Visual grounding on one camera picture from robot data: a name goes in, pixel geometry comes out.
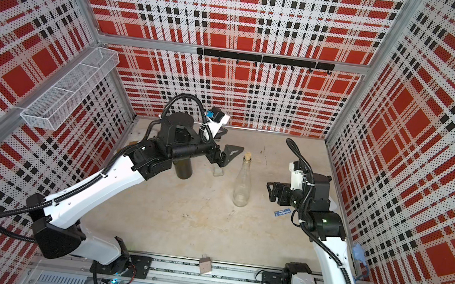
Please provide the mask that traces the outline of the small clear black-capped bottle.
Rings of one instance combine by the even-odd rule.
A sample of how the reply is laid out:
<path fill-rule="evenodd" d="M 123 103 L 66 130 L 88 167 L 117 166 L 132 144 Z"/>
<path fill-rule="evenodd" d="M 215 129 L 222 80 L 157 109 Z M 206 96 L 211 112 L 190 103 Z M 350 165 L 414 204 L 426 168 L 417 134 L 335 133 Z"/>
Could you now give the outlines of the small clear black-capped bottle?
<path fill-rule="evenodd" d="M 216 163 L 213 165 L 214 177 L 222 177 L 224 175 L 224 169 L 219 167 Z"/>

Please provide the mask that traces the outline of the tall clear corked bottle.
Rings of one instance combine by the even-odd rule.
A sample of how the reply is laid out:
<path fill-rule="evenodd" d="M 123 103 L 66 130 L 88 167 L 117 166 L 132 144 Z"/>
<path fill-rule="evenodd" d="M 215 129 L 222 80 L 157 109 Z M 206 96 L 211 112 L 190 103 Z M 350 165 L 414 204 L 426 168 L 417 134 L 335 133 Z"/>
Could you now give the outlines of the tall clear corked bottle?
<path fill-rule="evenodd" d="M 235 206 L 242 208 L 248 205 L 251 194 L 251 163 L 252 155 L 250 152 L 244 154 L 242 159 L 242 167 L 235 179 L 233 190 L 233 203 Z"/>

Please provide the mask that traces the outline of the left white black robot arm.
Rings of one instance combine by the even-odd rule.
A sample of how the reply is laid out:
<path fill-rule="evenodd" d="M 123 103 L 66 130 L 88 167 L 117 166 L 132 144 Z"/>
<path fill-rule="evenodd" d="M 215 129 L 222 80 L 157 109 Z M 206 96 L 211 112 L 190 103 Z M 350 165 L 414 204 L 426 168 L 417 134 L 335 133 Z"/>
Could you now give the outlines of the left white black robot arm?
<path fill-rule="evenodd" d="M 170 170 L 177 162 L 205 156 L 223 168 L 244 151 L 240 146 L 221 149 L 215 141 L 204 142 L 186 113 L 174 113 L 156 122 L 160 125 L 156 137 L 125 147 L 95 176 L 50 196 L 35 194 L 27 199 L 29 207 L 51 203 L 29 214 L 34 239 L 45 258 L 76 256 L 117 271 L 126 269 L 130 256 L 122 239 L 94 235 L 81 226 L 81 218 L 122 191 Z"/>

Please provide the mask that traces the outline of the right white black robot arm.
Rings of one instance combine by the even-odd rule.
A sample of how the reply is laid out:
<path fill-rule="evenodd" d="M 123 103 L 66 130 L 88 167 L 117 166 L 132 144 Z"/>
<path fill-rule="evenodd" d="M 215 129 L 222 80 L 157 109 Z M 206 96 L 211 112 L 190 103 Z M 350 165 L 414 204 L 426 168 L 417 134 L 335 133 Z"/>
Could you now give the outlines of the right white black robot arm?
<path fill-rule="evenodd" d="M 318 257 L 324 284 L 355 284 L 348 254 L 346 233 L 340 215 L 331 209 L 329 176 L 292 170 L 291 182 L 266 185 L 269 199 L 291 206 L 298 214 L 300 229 L 307 235 Z M 282 284 L 316 284 L 304 263 L 288 263 Z"/>

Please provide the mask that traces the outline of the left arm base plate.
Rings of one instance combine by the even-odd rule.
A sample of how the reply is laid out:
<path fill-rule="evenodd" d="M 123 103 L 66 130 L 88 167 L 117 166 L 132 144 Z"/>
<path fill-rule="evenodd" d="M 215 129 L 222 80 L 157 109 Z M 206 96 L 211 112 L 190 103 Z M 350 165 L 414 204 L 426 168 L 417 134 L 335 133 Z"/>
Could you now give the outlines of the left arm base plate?
<path fill-rule="evenodd" d="M 118 275 L 134 279 L 146 279 L 151 268 L 152 258 L 148 256 L 131 255 L 121 256 L 109 265 L 102 265 L 99 262 L 93 262 L 89 271 L 91 273 L 103 275 Z"/>

